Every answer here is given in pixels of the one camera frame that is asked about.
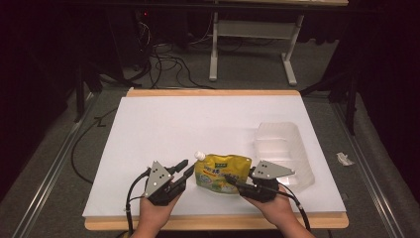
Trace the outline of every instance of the clear plastic container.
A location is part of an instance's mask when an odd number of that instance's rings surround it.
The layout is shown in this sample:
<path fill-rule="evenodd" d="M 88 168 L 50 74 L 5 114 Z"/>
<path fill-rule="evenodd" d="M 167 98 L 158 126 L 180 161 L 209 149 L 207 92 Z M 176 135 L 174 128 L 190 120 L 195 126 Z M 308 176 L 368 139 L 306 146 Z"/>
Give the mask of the clear plastic container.
<path fill-rule="evenodd" d="M 293 191 L 301 191 L 315 182 L 299 129 L 292 122 L 261 123 L 256 133 L 257 159 L 295 171 L 278 178 Z"/>

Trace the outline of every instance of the wooden table edge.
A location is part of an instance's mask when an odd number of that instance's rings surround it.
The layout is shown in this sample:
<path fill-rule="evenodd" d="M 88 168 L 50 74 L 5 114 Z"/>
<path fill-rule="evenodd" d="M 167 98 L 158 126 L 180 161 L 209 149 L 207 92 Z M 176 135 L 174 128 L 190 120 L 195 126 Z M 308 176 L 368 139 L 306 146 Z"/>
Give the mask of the wooden table edge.
<path fill-rule="evenodd" d="M 300 213 L 295 213 L 299 222 L 304 225 Z M 346 212 L 308 213 L 311 228 L 343 229 L 349 226 Z M 137 226 L 139 217 L 133 217 Z M 88 230 L 127 230 L 127 218 L 86 217 L 85 227 Z M 252 215 L 179 215 L 171 216 L 162 230 L 269 230 L 276 229 L 261 214 Z"/>
<path fill-rule="evenodd" d="M 261 90 L 261 89 L 134 89 L 130 88 L 127 97 L 140 96 L 251 96 L 251 95 L 294 95 L 296 90 Z"/>

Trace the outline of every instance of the food pouch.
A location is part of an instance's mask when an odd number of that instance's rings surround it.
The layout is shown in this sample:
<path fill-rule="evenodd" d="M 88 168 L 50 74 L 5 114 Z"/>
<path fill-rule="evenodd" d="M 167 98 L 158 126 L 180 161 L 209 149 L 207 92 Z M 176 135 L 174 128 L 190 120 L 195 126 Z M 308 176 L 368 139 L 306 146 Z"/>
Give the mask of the food pouch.
<path fill-rule="evenodd" d="M 197 162 L 194 166 L 195 180 L 197 185 L 206 187 L 212 191 L 228 194 L 236 194 L 235 186 L 225 180 L 225 175 L 230 175 L 238 181 L 247 181 L 252 160 L 247 157 L 228 155 L 205 155 L 202 152 L 195 153 Z"/>

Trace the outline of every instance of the hand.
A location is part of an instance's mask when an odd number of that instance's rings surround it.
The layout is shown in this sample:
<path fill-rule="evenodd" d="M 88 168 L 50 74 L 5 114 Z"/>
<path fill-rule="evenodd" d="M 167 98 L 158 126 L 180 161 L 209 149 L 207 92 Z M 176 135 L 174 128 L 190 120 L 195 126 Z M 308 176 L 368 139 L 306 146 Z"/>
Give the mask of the hand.
<path fill-rule="evenodd" d="M 278 185 L 278 190 L 286 192 L 284 187 L 280 184 Z M 314 237 L 297 220 L 291 209 L 288 197 L 278 194 L 274 200 L 268 202 L 259 202 L 248 197 L 244 197 L 244 199 L 258 208 L 265 219 L 269 223 L 275 225 L 284 237 Z"/>
<path fill-rule="evenodd" d="M 174 198 L 167 206 L 155 206 L 147 198 L 140 200 L 139 224 L 132 238 L 156 237 L 166 224 L 173 208 L 181 194 Z"/>

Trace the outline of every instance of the electrical cable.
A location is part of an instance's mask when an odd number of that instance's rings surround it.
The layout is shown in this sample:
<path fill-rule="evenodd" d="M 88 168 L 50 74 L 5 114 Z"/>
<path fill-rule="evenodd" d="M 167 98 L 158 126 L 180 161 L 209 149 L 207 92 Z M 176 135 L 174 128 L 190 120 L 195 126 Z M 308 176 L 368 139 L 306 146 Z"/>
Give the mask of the electrical cable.
<path fill-rule="evenodd" d="M 220 51 L 220 52 L 224 52 L 224 53 L 232 53 L 232 52 L 235 52 L 238 49 L 240 49 L 244 44 L 244 40 L 242 38 L 238 39 L 238 38 L 230 37 L 230 38 L 225 38 L 224 40 L 229 40 L 229 39 L 232 39 L 231 42 L 239 42 L 239 44 L 235 48 L 233 48 L 232 50 L 224 50 L 221 47 L 221 44 L 218 44 L 217 50 Z"/>
<path fill-rule="evenodd" d="M 211 26 L 212 26 L 212 23 L 213 23 L 213 15 L 214 15 L 213 13 L 210 13 L 209 25 L 207 26 L 207 30 L 204 33 L 203 37 L 200 40 L 198 40 L 198 41 L 189 43 L 190 46 L 193 46 L 195 44 L 199 44 L 199 43 L 202 43 L 202 42 L 205 42 L 205 41 L 211 39 L 211 37 L 208 37 L 208 34 L 210 32 L 210 29 L 211 29 Z"/>
<path fill-rule="evenodd" d="M 136 199 L 140 199 L 140 198 L 143 198 L 143 196 L 136 196 L 136 197 L 133 197 L 133 198 L 131 198 L 131 199 L 130 199 L 130 202 L 131 202 L 131 201 L 133 201 L 133 200 L 136 200 Z"/>
<path fill-rule="evenodd" d="M 272 189 L 272 188 L 267 187 L 267 186 L 264 186 L 263 188 L 265 188 L 267 190 L 270 190 L 270 191 L 273 191 L 273 192 L 276 192 L 277 194 L 280 194 L 280 195 L 283 195 L 283 196 L 286 196 L 286 197 L 292 199 L 294 201 L 294 203 L 296 204 L 296 207 L 299 209 L 300 214 L 302 215 L 303 222 L 305 223 L 306 229 L 310 232 L 311 231 L 311 226 L 309 224 L 308 216 L 307 216 L 305 210 L 303 209 L 302 204 L 300 203 L 300 201 L 297 199 L 296 195 L 293 193 L 293 191 L 290 188 L 288 188 L 286 185 L 282 184 L 281 182 L 279 182 L 279 183 L 282 186 L 284 186 L 291 194 L 289 194 L 287 192 L 275 190 L 275 189 Z"/>
<path fill-rule="evenodd" d="M 207 50 L 211 49 L 213 47 L 213 43 L 210 41 L 212 38 L 204 39 L 200 42 L 196 42 L 194 44 L 191 44 L 190 46 L 197 50 Z"/>
<path fill-rule="evenodd" d="M 156 54 L 158 53 L 158 48 L 160 48 L 160 47 L 166 47 L 166 46 L 170 46 L 170 48 L 168 50 L 166 50 L 165 52 L 159 52 L 159 54 L 165 55 L 165 54 L 168 54 L 168 53 L 170 53 L 170 52 L 173 51 L 173 44 L 162 43 L 162 44 L 155 45 Z"/>
<path fill-rule="evenodd" d="M 129 225 L 129 235 L 133 235 L 134 233 L 134 228 L 133 228 L 133 217 L 132 217 L 132 213 L 131 213 L 131 194 L 133 192 L 134 187 L 136 186 L 137 182 L 139 182 L 142 178 L 148 176 L 151 173 L 151 168 L 148 168 L 145 172 L 143 172 L 141 175 L 139 175 L 131 184 L 129 192 L 127 194 L 127 201 L 126 201 L 126 216 L 127 216 L 127 222 Z"/>
<path fill-rule="evenodd" d="M 93 184 L 93 180 L 86 178 L 85 176 L 83 176 L 77 169 L 75 162 L 74 162 L 74 152 L 76 150 L 77 144 L 81 141 L 81 139 L 87 134 L 87 132 L 90 131 L 90 129 L 93 128 L 93 126 L 95 126 L 100 120 L 104 119 L 106 116 L 108 116 L 109 114 L 111 114 L 112 112 L 116 111 L 118 109 L 114 108 L 110 111 L 108 111 L 107 113 L 105 113 L 104 115 L 102 115 L 101 117 L 96 117 L 95 121 L 89 125 L 84 131 L 83 133 L 77 138 L 77 140 L 75 141 L 73 147 L 71 148 L 71 154 L 70 154 L 70 160 L 71 160 L 71 167 L 73 168 L 74 172 L 84 181 Z"/>
<path fill-rule="evenodd" d="M 184 61 L 182 58 L 173 57 L 173 56 L 170 56 L 170 55 L 167 55 L 167 54 L 164 54 L 164 55 L 159 55 L 156 49 L 155 49 L 155 54 L 154 54 L 154 55 L 152 55 L 152 58 L 156 58 L 156 59 L 157 59 L 157 63 L 156 63 L 156 65 L 155 65 L 155 67 L 159 70 L 159 76 L 158 76 L 157 80 L 156 80 L 155 82 L 153 82 L 153 85 L 152 85 L 152 87 L 151 87 L 151 88 L 157 88 L 157 87 L 158 87 L 158 80 L 159 80 L 160 74 L 161 74 L 161 72 L 162 72 L 163 70 L 173 69 L 173 68 L 175 68 L 177 65 L 179 65 L 179 66 L 180 66 L 180 69 L 179 69 L 179 70 L 178 70 L 178 72 L 176 73 L 176 80 L 178 81 L 178 83 L 179 83 L 181 86 L 183 86 L 183 87 L 185 87 L 185 88 L 207 88 L 207 89 L 215 89 L 215 88 L 213 88 L 213 87 L 211 87 L 211 86 L 201 85 L 201 84 L 198 84 L 198 83 L 196 83 L 195 81 L 193 81 L 193 80 L 192 80 L 192 78 L 191 78 L 191 71 L 189 70 L 188 66 L 186 65 L 185 61 Z M 166 61 L 173 62 L 173 65 L 172 65 L 171 67 L 169 67 L 169 68 L 163 69 L 163 68 L 162 68 L 162 63 L 163 63 L 163 62 L 166 62 Z M 188 79 L 188 81 L 189 81 L 189 82 L 191 82 L 194 86 L 186 86 L 186 85 L 182 84 L 182 83 L 179 81 L 179 77 L 178 77 L 178 76 L 179 76 L 180 72 L 181 72 L 184 68 L 185 68 L 185 69 L 186 69 L 186 71 L 187 71 L 187 79 Z"/>
<path fill-rule="evenodd" d="M 138 26 L 137 41 L 139 43 L 138 51 L 142 54 L 140 58 L 140 62 L 141 62 L 140 65 L 142 67 L 142 71 L 132 76 L 131 78 L 124 78 L 124 76 L 123 77 L 113 76 L 112 79 L 116 80 L 116 82 L 110 81 L 100 75 L 101 81 L 105 83 L 110 83 L 110 84 L 115 84 L 119 82 L 119 83 L 122 83 L 123 85 L 130 86 L 130 87 L 142 87 L 140 83 L 134 83 L 134 81 L 144 77 L 151 71 L 152 64 L 150 61 L 150 56 L 152 54 L 153 45 L 151 44 L 152 34 L 151 34 L 151 30 L 149 26 L 140 21 L 137 21 L 137 26 Z M 145 43 L 142 42 L 143 38 L 147 38 Z M 96 68 L 99 68 L 100 70 L 100 67 L 96 65 L 95 63 L 91 62 L 90 64 Z"/>
<path fill-rule="evenodd" d="M 115 238 L 121 238 L 121 237 L 126 237 L 125 236 L 125 234 L 127 233 L 128 231 L 123 231 L 123 232 L 121 232 L 120 234 L 118 234 Z"/>

